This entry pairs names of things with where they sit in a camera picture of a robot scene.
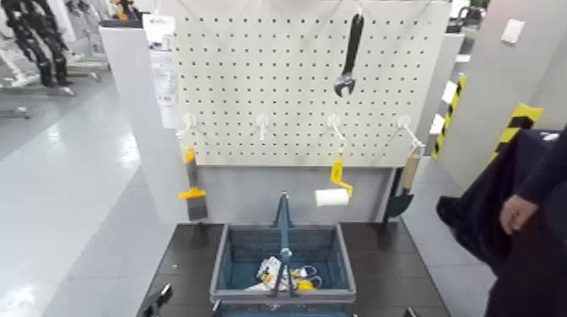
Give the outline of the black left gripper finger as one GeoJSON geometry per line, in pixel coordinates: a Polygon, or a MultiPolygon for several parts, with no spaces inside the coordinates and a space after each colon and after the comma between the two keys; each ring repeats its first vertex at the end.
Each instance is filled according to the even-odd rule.
{"type": "Polygon", "coordinates": [[[149,295],[142,303],[140,309],[141,317],[160,317],[160,310],[167,304],[173,295],[170,283],[165,284],[159,291],[149,295]]]}

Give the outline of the person's bare hand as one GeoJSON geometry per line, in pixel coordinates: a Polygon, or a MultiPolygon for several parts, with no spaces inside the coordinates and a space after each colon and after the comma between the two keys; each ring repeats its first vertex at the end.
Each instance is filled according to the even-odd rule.
{"type": "Polygon", "coordinates": [[[523,225],[538,210],[534,204],[518,195],[510,197],[503,205],[499,222],[506,234],[512,235],[521,230],[523,225]]]}

